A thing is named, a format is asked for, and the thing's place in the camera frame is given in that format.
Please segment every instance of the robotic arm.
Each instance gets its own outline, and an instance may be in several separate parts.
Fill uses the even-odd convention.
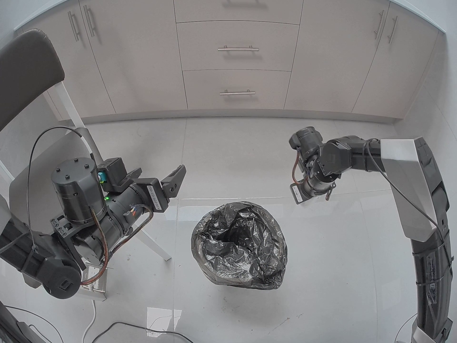
[[[138,178],[141,172],[139,168],[127,174],[121,158],[98,166],[90,158],[61,163],[51,175],[63,210],[50,220],[52,235],[29,230],[0,197],[0,257],[40,282],[50,295],[73,296],[86,268],[82,257],[100,265],[106,259],[105,246],[109,259],[139,231],[132,226],[143,212],[150,213],[148,220],[153,212],[165,212],[169,199],[178,195],[186,168],[180,165],[161,182]]]
[[[416,269],[418,314],[412,342],[445,342],[452,326],[448,318],[452,281],[446,215],[449,201],[425,140],[363,140],[346,136],[324,144],[314,127],[306,127],[295,133],[289,144],[297,150],[293,173],[297,164],[303,173],[299,182],[293,174],[294,183],[290,186],[297,204],[320,195],[329,200],[337,179],[351,168],[381,171],[393,180],[392,192],[403,232],[411,239]]]

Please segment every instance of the tile floor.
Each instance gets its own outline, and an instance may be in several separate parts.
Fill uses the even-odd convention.
[[[121,156],[128,169],[162,179],[183,163],[179,199],[156,214],[146,231],[169,254],[165,262],[138,240],[114,256],[107,300],[86,342],[122,320],[157,330],[175,329],[195,343],[347,342],[391,343],[416,312],[414,266],[392,192],[375,173],[345,173],[329,202],[297,206],[289,193],[295,152],[289,137],[314,126],[324,140],[347,134],[395,136],[392,125],[285,118],[181,118],[89,126],[103,157]],[[216,286],[192,257],[191,233],[217,206],[247,199],[277,219],[288,245],[283,285],[274,291]],[[40,313],[65,343],[79,342],[92,318],[89,300],[57,300],[26,287],[0,260],[0,299]],[[58,336],[25,313],[50,340]],[[408,341],[410,326],[399,338]],[[116,326],[103,342],[183,342],[162,334]]]

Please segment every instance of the crumpled black plastic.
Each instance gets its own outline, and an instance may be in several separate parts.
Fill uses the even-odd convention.
[[[224,204],[195,227],[192,254],[215,284],[277,289],[283,283],[287,245],[277,221],[250,202]]]

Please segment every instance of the drawer handle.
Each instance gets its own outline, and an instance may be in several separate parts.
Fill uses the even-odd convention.
[[[73,31],[73,34],[75,35],[75,40],[78,42],[79,41],[79,32],[76,31],[76,28],[75,28],[75,22],[73,21],[73,17],[75,15],[71,13],[71,11],[68,12],[68,18],[70,20],[70,25],[71,25],[71,30]]]
[[[395,24],[393,25],[393,29],[392,29],[392,34],[390,36],[387,36],[387,38],[389,38],[389,44],[392,43],[392,39],[393,39],[393,35],[395,34],[395,29],[397,28],[397,23],[398,23],[398,15],[395,19]]]
[[[218,51],[258,51],[259,49],[255,49],[252,46],[246,47],[227,47],[224,45],[223,48],[218,49]]]
[[[379,21],[379,26],[378,26],[378,30],[377,31],[374,31],[376,33],[376,38],[375,38],[375,41],[378,40],[378,37],[379,37],[379,34],[381,32],[381,24],[382,24],[382,21],[384,20],[384,14],[386,13],[385,10],[382,11],[382,13],[379,13],[379,15],[381,16],[381,20]]]
[[[247,91],[227,91],[227,89],[223,93],[219,93],[219,95],[251,95],[255,94],[254,91],[250,91],[249,89]]]
[[[90,10],[90,8],[88,8],[87,5],[84,5],[84,14],[86,16],[87,25],[89,26],[89,33],[90,33],[91,37],[94,37],[95,36],[94,27],[92,25],[92,22],[90,21],[89,10]]]

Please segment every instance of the chair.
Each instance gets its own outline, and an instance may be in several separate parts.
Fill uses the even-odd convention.
[[[65,73],[54,47],[42,31],[38,29],[26,31],[5,45],[0,50],[0,89],[4,98],[0,111],[0,130],[40,94],[54,86],[76,130],[87,140],[95,161],[100,164],[103,159],[68,95],[63,83],[64,78]],[[33,160],[29,182],[29,207],[33,230],[48,234],[53,232],[49,220],[61,213],[62,208],[55,194],[50,175],[59,163],[82,156],[89,156],[87,148],[78,135],[68,131],[65,136]],[[3,178],[10,180],[11,212],[26,222],[25,195],[28,168],[26,167],[14,178],[0,161],[0,172]],[[139,232],[137,238],[164,260],[167,261],[171,258],[146,232]],[[24,275],[24,280],[31,287],[39,286],[37,281],[26,275]]]

